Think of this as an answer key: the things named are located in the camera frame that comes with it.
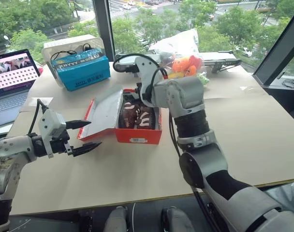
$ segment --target plastic bag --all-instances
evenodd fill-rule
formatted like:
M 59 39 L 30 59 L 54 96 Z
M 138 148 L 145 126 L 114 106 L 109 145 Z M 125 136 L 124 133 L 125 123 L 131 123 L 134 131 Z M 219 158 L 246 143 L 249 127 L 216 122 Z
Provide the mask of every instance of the plastic bag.
M 160 65 L 166 68 L 169 79 L 197 76 L 206 85 L 209 80 L 198 43 L 197 30 L 191 29 L 156 42 L 149 52 L 160 55 Z

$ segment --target laptop screen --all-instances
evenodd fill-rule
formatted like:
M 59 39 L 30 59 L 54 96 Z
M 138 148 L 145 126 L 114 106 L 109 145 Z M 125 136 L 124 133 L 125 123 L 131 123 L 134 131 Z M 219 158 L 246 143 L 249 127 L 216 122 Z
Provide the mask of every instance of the laptop screen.
M 39 76 L 27 49 L 0 55 L 0 97 L 30 89 Z

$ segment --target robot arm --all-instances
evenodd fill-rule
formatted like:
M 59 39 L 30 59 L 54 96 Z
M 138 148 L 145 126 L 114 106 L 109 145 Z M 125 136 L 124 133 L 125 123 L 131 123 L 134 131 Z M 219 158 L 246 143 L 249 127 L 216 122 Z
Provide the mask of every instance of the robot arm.
M 231 230 L 294 232 L 292 212 L 282 211 L 282 206 L 265 193 L 229 175 L 225 156 L 206 120 L 200 80 L 161 80 L 157 74 L 148 97 L 146 90 L 157 67 L 144 57 L 137 57 L 135 63 L 142 79 L 142 102 L 149 107 L 168 108 L 174 118 L 177 144 L 183 150 L 179 165 L 193 191 L 199 188 L 209 196 Z
M 100 142 L 87 143 L 79 148 L 68 143 L 67 129 L 77 129 L 89 123 L 84 120 L 66 122 L 61 114 L 47 108 L 39 121 L 41 136 L 30 133 L 0 139 L 0 232 L 8 231 L 8 217 L 22 168 L 45 155 L 51 158 L 54 153 L 67 153 L 75 157 L 96 148 Z

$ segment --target blue cardboard box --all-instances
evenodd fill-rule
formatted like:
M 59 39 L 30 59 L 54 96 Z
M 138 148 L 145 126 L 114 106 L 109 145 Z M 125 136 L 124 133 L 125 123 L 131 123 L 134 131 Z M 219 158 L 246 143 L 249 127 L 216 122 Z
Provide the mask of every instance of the blue cardboard box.
M 108 59 L 97 49 L 52 60 L 51 65 L 68 91 L 110 77 Z

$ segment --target table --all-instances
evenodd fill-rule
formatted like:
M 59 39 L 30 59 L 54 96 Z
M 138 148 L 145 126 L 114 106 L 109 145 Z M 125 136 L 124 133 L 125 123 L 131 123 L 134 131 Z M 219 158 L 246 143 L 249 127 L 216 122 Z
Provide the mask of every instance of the table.
M 111 71 L 111 78 L 68 92 L 47 68 L 34 83 L 28 99 L 52 97 L 49 107 L 66 120 L 82 119 L 88 104 L 109 86 L 135 87 L 129 73 Z M 225 153 L 230 174 L 263 186 L 294 180 L 294 120 L 241 67 L 210 75 L 206 114 Z M 13 124 L 10 136 L 26 134 L 34 114 L 28 100 Z M 162 111 L 159 145 L 121 144 L 113 134 L 88 154 L 38 158 L 22 170 L 12 215 L 114 205 L 192 194 L 184 181 L 168 130 L 168 111 Z M 70 144 L 78 130 L 69 130 Z

